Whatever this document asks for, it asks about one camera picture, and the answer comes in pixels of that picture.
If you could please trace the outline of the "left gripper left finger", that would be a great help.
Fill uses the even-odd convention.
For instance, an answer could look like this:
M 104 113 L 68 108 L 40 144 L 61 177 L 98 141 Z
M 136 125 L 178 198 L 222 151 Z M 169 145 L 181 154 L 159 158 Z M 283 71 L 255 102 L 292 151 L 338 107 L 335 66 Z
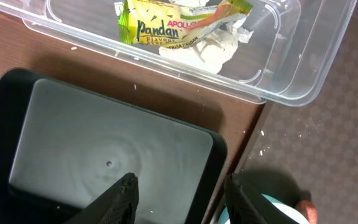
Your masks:
M 138 204 L 139 181 L 129 172 L 64 224 L 134 224 Z

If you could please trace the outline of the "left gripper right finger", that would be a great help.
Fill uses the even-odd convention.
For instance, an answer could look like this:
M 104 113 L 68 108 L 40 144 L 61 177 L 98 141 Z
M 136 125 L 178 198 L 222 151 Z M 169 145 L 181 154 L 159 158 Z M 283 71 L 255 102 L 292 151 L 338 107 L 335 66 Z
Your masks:
M 239 174 L 226 177 L 224 196 L 231 224 L 296 224 Z

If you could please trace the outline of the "white tissue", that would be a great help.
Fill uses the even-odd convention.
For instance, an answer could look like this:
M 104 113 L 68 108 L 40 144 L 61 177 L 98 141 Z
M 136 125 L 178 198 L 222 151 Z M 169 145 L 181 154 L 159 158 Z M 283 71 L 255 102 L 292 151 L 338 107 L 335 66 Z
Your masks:
M 206 1 L 168 1 L 166 3 L 188 7 L 209 6 Z M 164 58 L 210 73 L 218 73 L 223 64 L 232 58 L 239 43 L 247 43 L 252 37 L 252 33 L 242 26 L 246 19 L 247 17 L 236 22 L 223 24 L 207 38 L 190 48 L 168 49 L 156 45 L 158 53 Z

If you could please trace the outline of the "green pandan snack wrapper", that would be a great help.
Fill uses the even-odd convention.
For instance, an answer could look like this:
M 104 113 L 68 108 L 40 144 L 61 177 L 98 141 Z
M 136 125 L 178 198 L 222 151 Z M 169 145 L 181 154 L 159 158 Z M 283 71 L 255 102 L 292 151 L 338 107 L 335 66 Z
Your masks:
M 221 1 L 208 7 L 126 0 L 116 2 L 114 8 L 122 43 L 186 49 L 207 38 L 223 24 L 246 18 L 253 5 L 245 0 Z

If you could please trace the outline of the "light blue rice bowl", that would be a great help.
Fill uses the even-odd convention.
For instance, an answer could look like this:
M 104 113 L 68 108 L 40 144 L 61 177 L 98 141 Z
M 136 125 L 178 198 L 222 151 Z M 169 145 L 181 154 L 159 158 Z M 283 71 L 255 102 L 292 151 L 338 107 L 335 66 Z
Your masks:
M 292 220 L 296 221 L 299 224 L 309 224 L 309 221 L 296 209 L 289 207 L 288 205 L 285 205 L 281 201 L 269 196 L 263 194 L 263 196 L 277 209 L 279 209 L 282 213 L 284 213 L 286 216 L 290 217 Z M 219 218 L 217 224 L 230 224 L 229 214 L 227 207 L 224 206 Z

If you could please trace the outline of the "orange carrot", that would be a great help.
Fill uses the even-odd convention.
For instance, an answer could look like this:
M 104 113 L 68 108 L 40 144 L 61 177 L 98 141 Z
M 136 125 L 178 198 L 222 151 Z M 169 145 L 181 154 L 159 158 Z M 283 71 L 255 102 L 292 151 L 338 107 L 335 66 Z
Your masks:
M 317 224 L 318 211 L 311 201 L 301 200 L 297 203 L 295 209 L 300 212 L 310 224 Z

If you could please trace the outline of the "black plastic bin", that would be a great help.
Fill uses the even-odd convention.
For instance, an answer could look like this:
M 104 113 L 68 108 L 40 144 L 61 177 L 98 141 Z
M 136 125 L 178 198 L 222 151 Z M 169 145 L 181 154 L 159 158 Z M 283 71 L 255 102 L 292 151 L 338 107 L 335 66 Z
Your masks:
M 201 223 L 226 155 L 194 124 L 23 68 L 0 79 L 0 223 L 65 223 L 129 172 L 134 223 Z

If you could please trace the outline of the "clear plastic bin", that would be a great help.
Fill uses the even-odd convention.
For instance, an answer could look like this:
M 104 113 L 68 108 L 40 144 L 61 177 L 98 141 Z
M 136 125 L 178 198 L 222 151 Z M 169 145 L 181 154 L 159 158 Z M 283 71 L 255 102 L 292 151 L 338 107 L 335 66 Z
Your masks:
M 119 41 L 112 1 L 0 1 L 30 30 L 225 95 L 303 106 L 318 95 L 355 1 L 253 1 L 252 33 L 218 73 L 163 58 L 158 47 Z

